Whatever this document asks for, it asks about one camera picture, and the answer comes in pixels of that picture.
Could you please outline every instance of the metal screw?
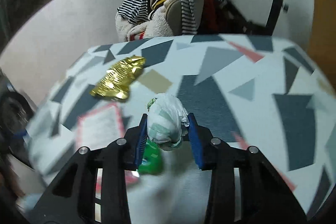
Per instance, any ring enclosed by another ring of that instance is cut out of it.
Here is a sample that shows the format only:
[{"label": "metal screw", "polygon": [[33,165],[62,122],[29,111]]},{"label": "metal screw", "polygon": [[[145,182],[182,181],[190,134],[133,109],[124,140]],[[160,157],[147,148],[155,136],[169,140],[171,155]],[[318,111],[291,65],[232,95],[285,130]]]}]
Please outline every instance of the metal screw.
[{"label": "metal screw", "polygon": [[117,145],[124,145],[125,143],[127,143],[127,141],[124,138],[117,140]]},{"label": "metal screw", "polygon": [[258,153],[259,152],[259,149],[255,146],[250,146],[249,148],[249,151],[252,153],[252,154],[255,154],[255,153]]},{"label": "metal screw", "polygon": [[86,154],[87,153],[87,147],[86,146],[83,146],[83,147],[81,147],[79,150],[78,150],[78,152],[80,153],[80,154],[82,154],[82,155],[84,155],[84,154]]},{"label": "metal screw", "polygon": [[214,145],[218,145],[221,143],[221,140],[219,138],[212,138],[211,143]]}]

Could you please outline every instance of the white wall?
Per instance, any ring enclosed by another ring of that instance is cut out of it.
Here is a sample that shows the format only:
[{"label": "white wall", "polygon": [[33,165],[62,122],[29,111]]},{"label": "white wall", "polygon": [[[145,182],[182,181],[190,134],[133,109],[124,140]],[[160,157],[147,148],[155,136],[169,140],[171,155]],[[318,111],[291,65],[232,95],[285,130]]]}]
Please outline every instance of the white wall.
[{"label": "white wall", "polygon": [[[266,23],[272,0],[233,0],[248,19]],[[123,0],[53,0],[12,38],[0,66],[17,90],[39,104],[65,70],[88,48],[116,43],[116,8]],[[275,35],[308,43],[314,0],[285,0]]]}]

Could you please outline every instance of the red triangle pattern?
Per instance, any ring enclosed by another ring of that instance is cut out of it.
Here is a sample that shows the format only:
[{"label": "red triangle pattern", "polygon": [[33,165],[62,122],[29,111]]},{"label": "red triangle pattern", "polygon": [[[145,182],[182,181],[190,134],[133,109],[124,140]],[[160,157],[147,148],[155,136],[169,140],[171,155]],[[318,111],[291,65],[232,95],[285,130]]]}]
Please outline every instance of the red triangle pattern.
[{"label": "red triangle pattern", "polygon": [[[238,133],[233,132],[232,134],[235,137],[236,142],[239,143],[240,149],[246,150],[250,146]],[[296,185],[293,182],[291,182],[289,178],[287,178],[286,175],[283,174],[278,168],[276,167],[274,168],[277,170],[277,172],[282,177],[284,182],[286,182],[289,189],[293,192],[296,188]]]},{"label": "red triangle pattern", "polygon": [[265,56],[261,55],[257,52],[253,52],[249,50],[248,48],[239,46],[233,42],[229,42],[229,44],[233,47],[235,47],[238,51],[240,51],[242,54],[246,55],[253,63],[259,61],[260,59],[263,59]]}]

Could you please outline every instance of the gold foil wrapper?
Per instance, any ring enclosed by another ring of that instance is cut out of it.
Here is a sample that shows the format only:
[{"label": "gold foil wrapper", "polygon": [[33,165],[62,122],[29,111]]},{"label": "gold foil wrapper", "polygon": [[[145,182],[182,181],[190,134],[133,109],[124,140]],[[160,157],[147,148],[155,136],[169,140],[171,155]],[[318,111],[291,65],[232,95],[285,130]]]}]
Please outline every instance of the gold foil wrapper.
[{"label": "gold foil wrapper", "polygon": [[129,85],[141,74],[145,62],[144,57],[136,55],[120,60],[106,71],[107,75],[90,91],[90,94],[127,99]]}]

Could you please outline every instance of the red fabric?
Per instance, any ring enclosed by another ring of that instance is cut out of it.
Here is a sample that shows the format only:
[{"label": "red fabric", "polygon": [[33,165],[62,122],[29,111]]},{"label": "red fabric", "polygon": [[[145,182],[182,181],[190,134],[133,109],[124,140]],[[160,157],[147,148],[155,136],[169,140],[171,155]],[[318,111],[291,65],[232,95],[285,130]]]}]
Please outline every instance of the red fabric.
[{"label": "red fabric", "polygon": [[214,33],[218,33],[218,24],[216,18],[217,16],[213,0],[204,0],[202,21],[205,24],[204,27]]},{"label": "red fabric", "polygon": [[253,63],[258,62],[260,59],[263,59],[265,56],[257,52],[253,52],[248,48],[237,45],[236,43],[229,42],[229,44],[235,47],[242,54],[246,55]]}]

